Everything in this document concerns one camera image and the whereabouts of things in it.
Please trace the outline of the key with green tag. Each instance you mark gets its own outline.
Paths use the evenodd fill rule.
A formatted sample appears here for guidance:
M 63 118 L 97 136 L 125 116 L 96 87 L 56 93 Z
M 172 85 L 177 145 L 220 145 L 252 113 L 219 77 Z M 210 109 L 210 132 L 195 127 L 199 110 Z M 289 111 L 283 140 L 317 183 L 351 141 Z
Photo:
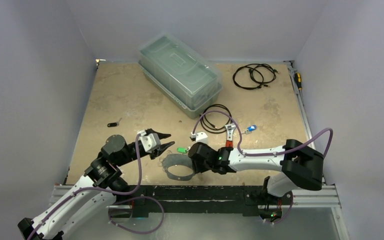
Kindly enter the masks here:
M 188 146 L 188 147 L 178 147 L 176 150 L 180 154 L 187 154 L 191 150 L 191 146 Z

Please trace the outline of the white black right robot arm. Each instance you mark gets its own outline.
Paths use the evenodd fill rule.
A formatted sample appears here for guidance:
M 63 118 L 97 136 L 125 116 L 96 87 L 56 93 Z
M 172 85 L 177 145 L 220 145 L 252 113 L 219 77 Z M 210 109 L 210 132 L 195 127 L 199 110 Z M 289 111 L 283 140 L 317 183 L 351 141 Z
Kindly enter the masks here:
M 266 149 L 222 147 L 218 150 L 198 142 L 188 150 L 194 173 L 212 171 L 220 175 L 248 170 L 276 171 L 265 179 L 260 196 L 268 204 L 274 203 L 295 189 L 322 189 L 324 155 L 296 139 L 284 145 Z

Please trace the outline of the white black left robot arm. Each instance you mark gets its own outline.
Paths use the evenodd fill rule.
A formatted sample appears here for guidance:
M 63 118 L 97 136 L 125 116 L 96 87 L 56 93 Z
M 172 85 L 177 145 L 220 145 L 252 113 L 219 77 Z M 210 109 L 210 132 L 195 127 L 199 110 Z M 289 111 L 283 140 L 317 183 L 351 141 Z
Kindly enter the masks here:
M 98 204 L 126 203 L 142 183 L 141 158 L 155 159 L 174 145 L 174 141 L 161 143 L 171 137 L 169 133 L 157 132 L 151 128 L 137 133 L 134 142 L 128 143 L 119 134 L 111 135 L 105 141 L 95 160 L 84 174 L 56 203 L 34 218 L 23 218 L 18 229 L 25 240 L 61 240 L 68 233 L 64 226 L 77 224 L 75 214 L 89 214 Z M 128 184 L 122 178 L 120 167 L 137 161 L 138 181 Z

